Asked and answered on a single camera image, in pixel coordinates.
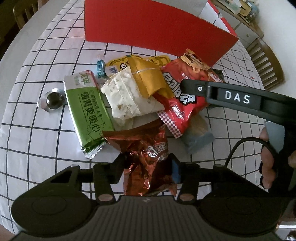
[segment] black handle with das label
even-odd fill
[[[251,87],[202,81],[182,80],[181,91],[203,96],[207,103],[252,114],[280,125],[296,124],[296,99]]]

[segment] white grid tablecloth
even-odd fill
[[[86,169],[99,161],[112,162],[118,155],[118,151],[106,146],[92,160],[86,159],[68,106],[47,113],[36,106],[40,96],[53,88],[63,88],[65,75],[83,70],[96,73],[98,54],[105,55],[106,62],[132,53],[142,56],[163,54],[135,46],[85,41],[83,10],[83,0],[71,0],[48,25],[26,58],[5,109],[0,129],[0,211],[3,225],[12,232],[17,232],[17,228],[10,210],[19,195],[73,163]],[[206,20],[221,24],[216,15],[211,12]],[[250,56],[240,42],[214,68],[223,71],[227,83],[264,89]],[[181,140],[168,138],[170,153],[182,162],[198,162],[203,168],[224,164],[230,149],[239,139],[258,137],[264,127],[263,119],[227,108],[217,107],[203,112],[216,137],[213,143],[194,155],[188,155]],[[137,124],[146,118],[140,117]],[[260,151],[260,144],[244,143],[234,153],[229,168],[259,185]],[[123,192],[123,179],[112,188],[118,197]],[[93,198],[93,185],[84,184],[83,192]],[[198,198],[209,192],[209,184],[200,183]]]

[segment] green snack package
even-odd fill
[[[64,88],[81,149],[91,159],[106,144],[102,131],[114,130],[93,72],[65,76]]]

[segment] white wrapped package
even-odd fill
[[[107,97],[112,108],[113,118],[126,120],[164,110],[163,104],[153,96],[146,99],[140,94],[129,66],[113,75],[100,90]]]

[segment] finger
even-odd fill
[[[269,168],[272,168],[274,165],[274,157],[266,147],[263,147],[261,151],[261,161]]]
[[[263,127],[260,135],[259,135],[259,138],[263,141],[268,141],[269,138],[268,138],[268,133],[267,133],[267,130],[266,130],[266,127]]]
[[[272,186],[272,182],[268,181],[266,178],[263,177],[262,184],[265,189],[269,189]]]
[[[296,168],[296,151],[288,157],[288,164],[290,167]]]
[[[267,166],[265,163],[263,163],[263,166],[262,166],[262,175],[263,175],[263,178],[269,182],[273,182],[274,179],[276,178],[275,171],[271,169],[269,166]]]

